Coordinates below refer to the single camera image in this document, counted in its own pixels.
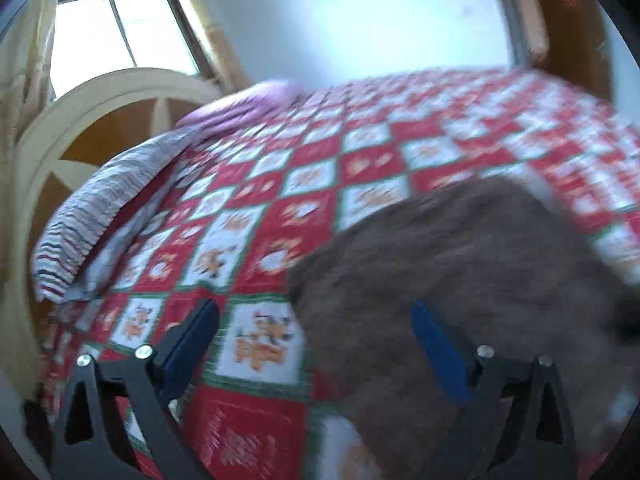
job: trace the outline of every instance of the brown cloth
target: brown cloth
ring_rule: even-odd
[[[314,362],[387,479],[416,478],[458,412],[410,327],[418,298],[476,344],[551,356],[583,449],[634,380],[638,347],[611,329],[625,286],[568,221],[501,178],[373,214],[300,261],[288,287]]]

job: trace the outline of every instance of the bed sheet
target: bed sheet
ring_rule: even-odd
[[[124,254],[108,291],[52,314],[43,359],[52,419],[78,354],[131,354],[214,298],[221,326],[172,408],[215,478],[377,478],[314,370],[286,270],[380,208],[503,174],[562,203],[594,248],[640,277],[638,131],[609,104],[539,72],[437,70],[351,82],[189,148],[180,180]],[[126,403],[122,416],[156,476]]]

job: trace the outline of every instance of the bedspread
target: bedspread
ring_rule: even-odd
[[[188,148],[181,179],[108,291],[52,314],[43,359],[55,417],[76,356],[158,341],[202,297],[222,310],[202,372],[173,406],[215,478],[376,478],[331,402],[283,295],[286,270],[374,211],[472,174],[564,205],[625,281],[640,277],[638,131],[539,72],[436,70],[352,82]],[[122,416],[157,475],[128,406]]]

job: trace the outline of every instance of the purple cloth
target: purple cloth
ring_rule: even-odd
[[[264,81],[194,110],[181,118],[177,128],[197,126],[204,140],[230,130],[254,126],[287,110],[302,95],[291,81]]]

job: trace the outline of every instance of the headboard frame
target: headboard frame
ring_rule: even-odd
[[[131,68],[98,76],[73,89],[27,129],[17,147],[12,176],[15,223],[2,323],[13,328],[0,326],[2,332],[11,332],[1,334],[0,339],[14,340],[8,347],[14,355],[6,365],[14,368],[15,348],[32,358],[34,352],[39,353],[36,333],[51,304],[34,300],[28,269],[31,251],[53,212],[110,158],[170,130],[185,114],[219,97],[217,87],[192,76]],[[23,370],[10,373],[14,383],[33,384],[33,378],[16,378],[23,374]]]

